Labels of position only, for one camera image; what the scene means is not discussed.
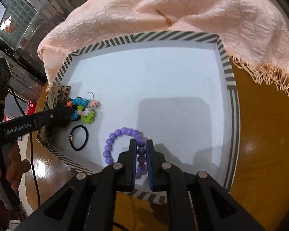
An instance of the glossy wooden surface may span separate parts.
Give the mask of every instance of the glossy wooden surface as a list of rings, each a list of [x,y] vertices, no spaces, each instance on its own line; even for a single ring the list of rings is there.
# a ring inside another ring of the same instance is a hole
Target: glossy wooden surface
[[[35,112],[41,112],[43,110],[45,98],[47,95],[45,92],[46,87],[47,85],[45,85],[43,89]],[[64,162],[55,157],[44,146],[42,146],[36,140],[36,132],[32,133],[32,139],[34,168],[37,176],[41,203],[44,203],[67,181],[69,181],[76,174],[76,171],[67,166]],[[30,138],[28,138],[26,158],[29,161],[31,161],[30,154]],[[28,203],[35,211],[38,208],[38,198],[32,170],[27,172],[25,176],[25,183]]]
[[[231,195],[266,230],[289,209],[289,99],[233,68],[241,109],[241,139]]]
[[[241,110],[241,139],[231,195],[266,230],[274,230],[289,209],[289,98],[275,85],[253,83],[247,72],[233,66]],[[40,97],[38,109],[45,101]],[[74,174],[71,168],[35,140],[34,164],[41,169],[38,184],[45,202]],[[28,202],[37,197],[32,172],[26,174]],[[168,230],[167,209],[118,193],[115,221],[132,231]]]

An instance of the red sign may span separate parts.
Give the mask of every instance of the red sign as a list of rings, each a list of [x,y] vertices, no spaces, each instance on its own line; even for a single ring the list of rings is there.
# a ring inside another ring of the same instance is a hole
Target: red sign
[[[4,117],[3,117],[3,121],[4,121],[4,122],[9,121],[10,119],[11,119],[11,118],[8,117],[8,116],[4,116]]]
[[[27,105],[25,114],[26,115],[32,115],[35,111],[36,104],[37,104],[36,102],[28,101],[28,105]]]

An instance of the pink scarf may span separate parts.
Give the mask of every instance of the pink scarf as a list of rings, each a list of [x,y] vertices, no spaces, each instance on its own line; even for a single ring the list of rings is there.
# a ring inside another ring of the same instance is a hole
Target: pink scarf
[[[52,84],[73,51],[162,30],[219,34],[228,56],[254,82],[275,83],[289,97],[289,32],[268,0],[88,0],[43,39],[38,54]]]

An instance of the person's hand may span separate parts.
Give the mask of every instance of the person's hand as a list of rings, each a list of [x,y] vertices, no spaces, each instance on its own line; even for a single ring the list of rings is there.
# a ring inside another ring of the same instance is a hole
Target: person's hand
[[[17,142],[15,142],[11,148],[8,158],[11,161],[11,165],[7,168],[5,177],[8,182],[11,183],[11,188],[16,191],[20,185],[22,174],[31,169],[31,164],[28,160],[20,160],[20,151]]]

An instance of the purple beaded bracelet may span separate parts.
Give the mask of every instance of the purple beaded bracelet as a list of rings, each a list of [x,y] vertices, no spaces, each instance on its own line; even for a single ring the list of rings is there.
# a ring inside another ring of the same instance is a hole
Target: purple beaded bracelet
[[[114,133],[111,133],[109,135],[109,138],[106,140],[106,146],[105,146],[105,152],[103,152],[103,156],[106,158],[105,162],[108,165],[113,164],[113,158],[111,156],[111,150],[113,149],[113,144],[115,142],[115,139],[120,136],[132,136],[137,140],[137,153],[139,154],[137,161],[138,161],[138,166],[136,168],[136,179],[140,179],[142,175],[145,175],[147,173],[147,165],[145,164],[146,162],[146,157],[145,155],[145,141],[143,140],[142,135],[138,130],[133,130],[131,128],[121,128],[115,130]]]

